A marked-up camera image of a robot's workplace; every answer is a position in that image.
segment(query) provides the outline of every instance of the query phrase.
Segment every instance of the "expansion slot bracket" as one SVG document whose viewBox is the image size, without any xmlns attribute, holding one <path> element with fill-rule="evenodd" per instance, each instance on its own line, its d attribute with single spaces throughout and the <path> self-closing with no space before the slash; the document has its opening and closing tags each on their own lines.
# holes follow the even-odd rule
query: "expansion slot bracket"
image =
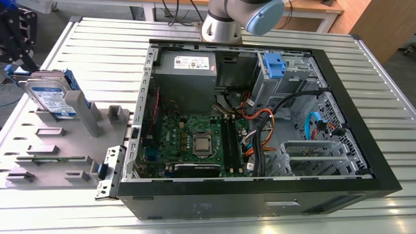
<svg viewBox="0 0 416 234">
<path fill-rule="evenodd" d="M 99 182 L 96 201 L 119 200 L 117 189 L 125 156 L 125 147 L 115 146 L 108 148 L 104 163 L 99 168 Z"/>
</svg>

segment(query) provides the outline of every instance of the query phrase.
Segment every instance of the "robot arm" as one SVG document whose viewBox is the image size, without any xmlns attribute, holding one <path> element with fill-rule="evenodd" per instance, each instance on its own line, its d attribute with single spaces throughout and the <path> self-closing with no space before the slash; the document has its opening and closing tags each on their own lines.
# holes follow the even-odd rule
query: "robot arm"
<svg viewBox="0 0 416 234">
<path fill-rule="evenodd" d="M 255 36 L 265 34 L 284 13 L 281 0 L 212 0 L 203 24 L 203 38 L 209 42 L 239 43 L 241 26 Z"/>
<path fill-rule="evenodd" d="M 9 0 L 0 0 L 0 62 L 24 64 L 37 71 L 31 55 L 36 44 L 37 14 L 20 9 Z"/>
</svg>

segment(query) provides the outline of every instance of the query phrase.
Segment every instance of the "motherboard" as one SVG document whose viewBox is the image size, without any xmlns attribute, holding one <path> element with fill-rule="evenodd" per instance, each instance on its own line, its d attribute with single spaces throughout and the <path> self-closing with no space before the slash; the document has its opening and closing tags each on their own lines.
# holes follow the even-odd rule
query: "motherboard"
<svg viewBox="0 0 416 234">
<path fill-rule="evenodd" d="M 245 120 L 233 116 L 164 116 L 159 147 L 145 148 L 139 176 L 248 176 L 240 144 L 245 134 Z"/>
</svg>

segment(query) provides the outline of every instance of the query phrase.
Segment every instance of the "ram slot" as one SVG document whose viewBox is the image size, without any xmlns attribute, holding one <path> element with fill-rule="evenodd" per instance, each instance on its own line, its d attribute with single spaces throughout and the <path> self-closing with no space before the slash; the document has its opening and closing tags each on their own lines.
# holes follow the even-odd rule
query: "ram slot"
<svg viewBox="0 0 416 234">
<path fill-rule="evenodd" d="M 221 140 L 223 140 L 223 155 L 224 155 L 224 166 L 225 170 L 229 171 L 232 168 L 232 155 L 228 144 L 228 119 L 221 118 Z"/>
<path fill-rule="evenodd" d="M 229 143 L 229 155 L 231 155 L 231 163 L 233 172 L 237 173 L 241 168 L 240 162 L 240 152 L 239 152 L 239 144 L 237 144 L 237 132 L 235 128 L 235 120 L 228 120 L 228 141 Z"/>
</svg>

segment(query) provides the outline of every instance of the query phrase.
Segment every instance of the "blue drive bay latch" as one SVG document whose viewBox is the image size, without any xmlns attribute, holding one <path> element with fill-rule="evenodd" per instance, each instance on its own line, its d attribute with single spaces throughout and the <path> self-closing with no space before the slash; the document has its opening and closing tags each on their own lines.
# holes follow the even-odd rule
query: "blue drive bay latch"
<svg viewBox="0 0 416 234">
<path fill-rule="evenodd" d="M 277 53 L 264 53 L 264 64 L 271 79 L 281 79 L 287 71 L 287 62 Z"/>
</svg>

